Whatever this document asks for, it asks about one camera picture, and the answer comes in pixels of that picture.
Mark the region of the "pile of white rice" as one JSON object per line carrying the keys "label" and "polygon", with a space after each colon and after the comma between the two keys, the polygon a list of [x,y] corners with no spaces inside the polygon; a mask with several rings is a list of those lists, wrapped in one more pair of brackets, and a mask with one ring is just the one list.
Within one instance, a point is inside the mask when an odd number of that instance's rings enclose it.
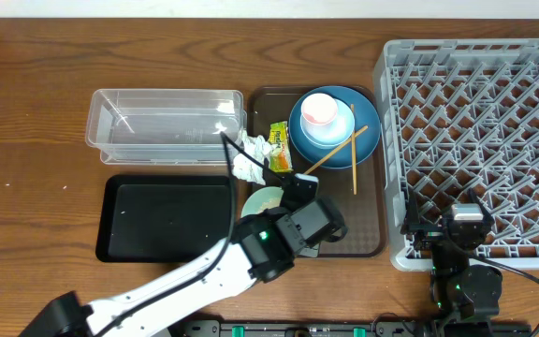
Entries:
{"label": "pile of white rice", "polygon": [[271,198],[261,203],[258,208],[258,212],[263,212],[266,209],[276,208],[280,205],[281,200],[279,198]]}

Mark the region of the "white tissue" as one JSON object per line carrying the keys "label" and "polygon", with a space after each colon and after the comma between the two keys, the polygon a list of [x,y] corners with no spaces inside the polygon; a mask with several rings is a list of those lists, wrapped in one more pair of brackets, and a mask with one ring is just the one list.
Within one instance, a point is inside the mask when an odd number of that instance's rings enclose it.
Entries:
{"label": "white tissue", "polygon": [[[273,147],[263,136],[250,137],[246,131],[241,130],[239,140],[241,141],[240,148],[259,164],[264,165],[264,161],[270,159]],[[236,151],[232,159],[232,173],[237,179],[247,183],[266,184],[263,169],[239,151]]]}

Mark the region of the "wooden chopstick diagonal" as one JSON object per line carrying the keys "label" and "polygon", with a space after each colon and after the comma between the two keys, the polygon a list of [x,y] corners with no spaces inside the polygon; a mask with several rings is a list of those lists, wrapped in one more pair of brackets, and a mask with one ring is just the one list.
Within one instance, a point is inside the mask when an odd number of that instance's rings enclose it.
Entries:
{"label": "wooden chopstick diagonal", "polygon": [[[366,125],[363,125],[358,131],[357,131],[357,136],[360,136],[361,134],[363,134],[366,130],[368,129],[368,127]],[[320,166],[322,166],[325,162],[327,162],[332,156],[334,156],[335,154],[337,154],[338,152],[340,152],[346,145],[351,145],[351,137],[346,140],[344,143],[336,146],[334,149],[332,149],[328,154],[326,154],[324,157],[322,157],[318,162],[316,162],[315,164],[313,164],[310,168],[308,168],[306,171],[305,171],[305,174],[310,174],[313,170],[319,168]]]}

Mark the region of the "wooden chopstick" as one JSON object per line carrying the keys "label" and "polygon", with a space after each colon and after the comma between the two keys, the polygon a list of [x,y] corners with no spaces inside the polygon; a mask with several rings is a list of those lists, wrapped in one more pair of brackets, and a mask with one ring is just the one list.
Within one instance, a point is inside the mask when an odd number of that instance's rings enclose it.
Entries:
{"label": "wooden chopstick", "polygon": [[357,130],[356,130],[356,114],[355,114],[355,105],[351,104],[350,109],[352,112],[352,115],[354,117],[353,122],[353,132],[351,135],[351,159],[352,159],[352,182],[353,182],[353,194],[357,194],[357,146],[356,146],[356,136],[357,136]]}

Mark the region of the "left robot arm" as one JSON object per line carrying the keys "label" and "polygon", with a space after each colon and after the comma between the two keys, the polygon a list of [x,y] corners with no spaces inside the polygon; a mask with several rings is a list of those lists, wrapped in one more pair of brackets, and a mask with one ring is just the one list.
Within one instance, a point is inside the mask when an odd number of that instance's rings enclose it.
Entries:
{"label": "left robot arm", "polygon": [[250,214],[206,253],[144,286],[88,304],[73,291],[50,301],[20,335],[153,336],[205,306],[275,280],[303,249],[337,242],[346,231],[328,197],[295,212]]}

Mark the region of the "mint green bowl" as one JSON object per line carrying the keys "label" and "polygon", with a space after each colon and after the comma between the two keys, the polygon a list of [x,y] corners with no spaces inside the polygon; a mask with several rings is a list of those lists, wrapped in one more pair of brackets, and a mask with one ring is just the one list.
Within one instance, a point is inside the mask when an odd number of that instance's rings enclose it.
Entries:
{"label": "mint green bowl", "polygon": [[271,198],[279,198],[282,200],[283,194],[283,189],[277,186],[269,186],[257,190],[245,201],[240,216],[245,217],[248,215],[261,213],[257,210],[262,202]]}

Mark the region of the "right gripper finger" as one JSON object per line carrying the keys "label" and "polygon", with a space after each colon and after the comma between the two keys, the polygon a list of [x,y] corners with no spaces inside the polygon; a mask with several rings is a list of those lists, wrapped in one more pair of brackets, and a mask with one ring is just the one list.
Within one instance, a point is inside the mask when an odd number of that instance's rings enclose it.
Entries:
{"label": "right gripper finger", "polygon": [[420,215],[416,194],[413,189],[408,190],[408,197],[409,199],[407,203],[407,213],[405,215],[405,224],[417,225],[420,223]]}
{"label": "right gripper finger", "polygon": [[493,223],[494,222],[493,216],[488,211],[485,204],[481,201],[480,197],[475,193],[475,191],[472,188],[470,188],[467,191],[467,194],[468,194],[471,204],[473,204],[475,207],[479,209],[482,215],[482,222]]}

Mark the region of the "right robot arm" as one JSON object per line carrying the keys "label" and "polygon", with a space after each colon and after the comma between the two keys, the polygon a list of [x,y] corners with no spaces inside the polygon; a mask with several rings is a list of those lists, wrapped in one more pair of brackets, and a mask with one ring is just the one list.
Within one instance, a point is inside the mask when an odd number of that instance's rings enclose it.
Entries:
{"label": "right robot arm", "polygon": [[431,223],[421,218],[416,193],[409,192],[401,234],[413,237],[417,251],[430,252],[430,295],[439,308],[437,316],[415,330],[416,336],[494,334],[490,319],[500,312],[502,273],[470,263],[494,219],[474,191],[469,199],[451,205]]}

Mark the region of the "yellow green snack wrapper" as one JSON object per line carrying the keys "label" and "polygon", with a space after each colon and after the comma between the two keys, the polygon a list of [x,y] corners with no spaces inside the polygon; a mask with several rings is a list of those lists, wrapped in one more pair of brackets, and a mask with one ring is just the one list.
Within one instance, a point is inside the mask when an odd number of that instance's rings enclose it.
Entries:
{"label": "yellow green snack wrapper", "polygon": [[269,144],[272,146],[269,168],[277,173],[291,172],[293,165],[289,150],[287,121],[270,125]]}

